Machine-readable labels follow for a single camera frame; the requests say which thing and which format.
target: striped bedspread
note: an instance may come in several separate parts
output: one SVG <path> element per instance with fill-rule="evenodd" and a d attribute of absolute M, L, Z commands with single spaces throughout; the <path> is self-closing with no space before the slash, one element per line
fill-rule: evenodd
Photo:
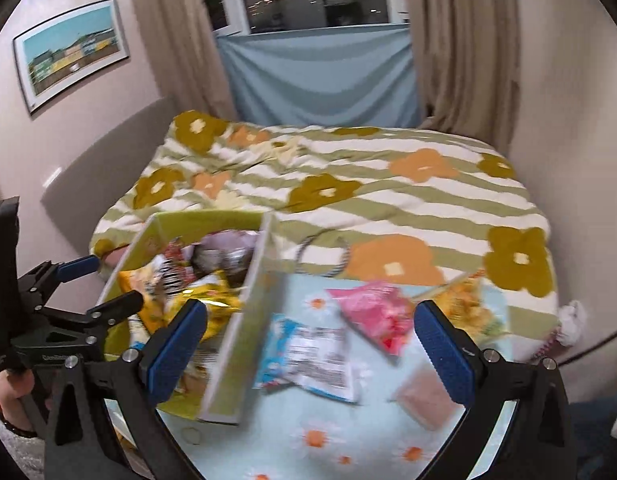
<path fill-rule="evenodd" d="M 261 128 L 189 111 L 92 238 L 102 256 L 157 211 L 274 210 L 285 268 L 440 285 L 484 269 L 509 306 L 514 352 L 556 325 L 549 224 L 510 163 L 479 140 L 429 130 Z"/>

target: painting of buildings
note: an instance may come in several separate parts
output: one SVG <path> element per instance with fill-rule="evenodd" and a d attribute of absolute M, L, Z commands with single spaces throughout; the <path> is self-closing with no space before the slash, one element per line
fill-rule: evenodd
<path fill-rule="evenodd" d="M 15 57 L 32 111 L 94 69 L 128 57 L 114 0 L 74 9 L 18 36 Z"/>

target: box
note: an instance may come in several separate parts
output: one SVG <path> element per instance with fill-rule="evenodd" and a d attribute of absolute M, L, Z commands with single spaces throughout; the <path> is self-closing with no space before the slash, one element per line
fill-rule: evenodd
<path fill-rule="evenodd" d="M 181 237 L 183 243 L 188 245 L 199 241 L 204 235 L 226 229 L 260 231 L 239 295 L 242 311 L 234 314 L 226 327 L 215 371 L 204 395 L 174 392 L 170 400 L 158 406 L 160 410 L 206 422 L 239 423 L 272 314 L 271 302 L 263 301 L 263 298 L 269 273 L 276 261 L 273 223 L 274 217 L 268 213 L 220 210 L 155 213 L 149 217 L 144 229 L 115 267 L 99 303 L 122 294 L 117 282 L 118 272 L 143 267 L 176 237 Z M 104 345 L 106 358 L 117 359 L 128 348 L 129 339 L 128 322 L 111 328 Z"/>

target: beige curtain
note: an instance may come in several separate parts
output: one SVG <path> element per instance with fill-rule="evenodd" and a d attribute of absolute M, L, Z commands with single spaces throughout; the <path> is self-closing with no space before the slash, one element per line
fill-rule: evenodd
<path fill-rule="evenodd" d="M 182 110 L 237 120 L 204 0 L 133 0 L 162 95 Z"/>
<path fill-rule="evenodd" d="M 518 105 L 517 0 L 407 0 L 422 128 L 506 153 Z"/>

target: hand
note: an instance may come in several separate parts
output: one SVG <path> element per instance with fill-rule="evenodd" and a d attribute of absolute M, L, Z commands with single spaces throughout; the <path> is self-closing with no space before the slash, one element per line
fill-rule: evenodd
<path fill-rule="evenodd" d="M 23 374 L 0 373 L 0 406 L 4 418 L 16 428 L 32 431 L 31 421 L 20 402 L 20 398 L 29 395 L 35 386 L 35 377 L 30 370 Z"/>

